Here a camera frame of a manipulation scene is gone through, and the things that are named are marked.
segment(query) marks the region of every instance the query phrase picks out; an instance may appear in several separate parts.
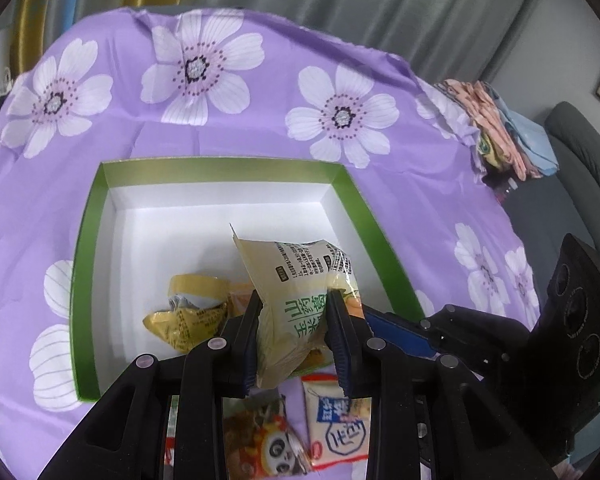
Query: purple floral tablecloth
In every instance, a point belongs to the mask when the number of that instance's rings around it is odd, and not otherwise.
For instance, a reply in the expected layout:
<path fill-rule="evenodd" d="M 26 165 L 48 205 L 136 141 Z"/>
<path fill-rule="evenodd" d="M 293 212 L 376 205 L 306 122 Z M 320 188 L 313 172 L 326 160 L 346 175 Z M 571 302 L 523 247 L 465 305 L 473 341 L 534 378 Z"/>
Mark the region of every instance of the purple floral tablecloth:
<path fill-rule="evenodd" d="M 18 78 L 0 115 L 6 465 L 18 480 L 37 478 L 90 408 L 75 395 L 68 301 L 80 218 L 101 161 L 340 161 L 427 315 L 455 303 L 531 326 L 531 270 L 474 173 L 475 135 L 466 115 L 401 58 L 275 16 L 120 9 L 75 25 Z M 320 475 L 351 473 L 344 464 Z"/>

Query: flower center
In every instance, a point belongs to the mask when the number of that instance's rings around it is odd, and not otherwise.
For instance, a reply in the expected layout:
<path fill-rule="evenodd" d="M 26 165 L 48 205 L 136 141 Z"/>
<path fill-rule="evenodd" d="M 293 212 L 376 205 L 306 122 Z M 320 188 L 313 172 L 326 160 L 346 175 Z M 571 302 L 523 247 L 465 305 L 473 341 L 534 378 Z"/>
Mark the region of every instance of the flower center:
<path fill-rule="evenodd" d="M 45 114 L 57 115 L 65 103 L 64 92 L 52 92 L 45 103 Z"/>
<path fill-rule="evenodd" d="M 355 117 L 356 115 L 351 112 L 350 107 L 336 106 L 335 113 L 331 120 L 333 121 L 334 126 L 340 130 L 342 128 L 350 128 Z"/>
<path fill-rule="evenodd" d="M 209 68 L 210 63 L 206 60 L 205 56 L 196 56 L 193 59 L 187 60 L 185 66 L 185 74 L 187 76 L 188 83 L 195 83 L 202 79 L 206 80 L 206 69 Z"/>
<path fill-rule="evenodd" d="M 489 285 L 491 285 L 493 287 L 495 285 L 495 279 L 493 277 L 493 274 L 491 273 L 491 269 L 487 265 L 487 261 L 486 261 L 485 257 L 482 256 L 481 254 L 478 254 L 476 257 L 476 263 L 480 267 L 480 270 L 482 271 L 482 275 L 488 280 Z"/>
<path fill-rule="evenodd" d="M 518 292 L 520 293 L 520 296 L 522 297 L 522 299 L 526 300 L 526 290 L 527 290 L 526 280 L 517 279 L 516 287 L 518 288 Z"/>

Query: blue label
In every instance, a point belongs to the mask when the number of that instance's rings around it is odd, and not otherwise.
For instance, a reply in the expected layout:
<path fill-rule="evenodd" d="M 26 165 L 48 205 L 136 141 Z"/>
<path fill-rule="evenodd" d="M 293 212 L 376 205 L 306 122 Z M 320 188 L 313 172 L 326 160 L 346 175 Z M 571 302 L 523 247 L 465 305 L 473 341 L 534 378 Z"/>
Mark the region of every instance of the blue label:
<path fill-rule="evenodd" d="M 320 397 L 318 402 L 318 422 L 347 422 L 349 420 L 349 399 Z"/>

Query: wall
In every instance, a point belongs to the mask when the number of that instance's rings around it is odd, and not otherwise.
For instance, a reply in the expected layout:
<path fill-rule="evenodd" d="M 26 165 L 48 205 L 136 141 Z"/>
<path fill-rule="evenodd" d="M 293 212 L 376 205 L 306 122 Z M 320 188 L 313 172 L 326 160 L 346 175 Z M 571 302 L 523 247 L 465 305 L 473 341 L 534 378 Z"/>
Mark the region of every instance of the wall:
<path fill-rule="evenodd" d="M 493 79 L 507 105 L 542 122 L 568 101 L 600 133 L 600 21 L 585 0 L 538 0 Z"/>

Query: cardboard box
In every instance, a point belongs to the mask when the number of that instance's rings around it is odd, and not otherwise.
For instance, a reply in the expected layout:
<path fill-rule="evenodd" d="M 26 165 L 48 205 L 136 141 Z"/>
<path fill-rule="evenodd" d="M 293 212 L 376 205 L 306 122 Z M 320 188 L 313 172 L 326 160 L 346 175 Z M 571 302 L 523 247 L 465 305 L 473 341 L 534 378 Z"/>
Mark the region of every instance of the cardboard box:
<path fill-rule="evenodd" d="M 71 348 L 78 398 L 97 400 L 142 353 L 176 351 L 143 325 L 167 308 L 169 280 L 248 279 L 232 239 L 325 239 L 350 257 L 362 299 L 412 319 L 411 285 L 339 164 L 273 158 L 151 158 L 103 163 L 75 251 Z"/>

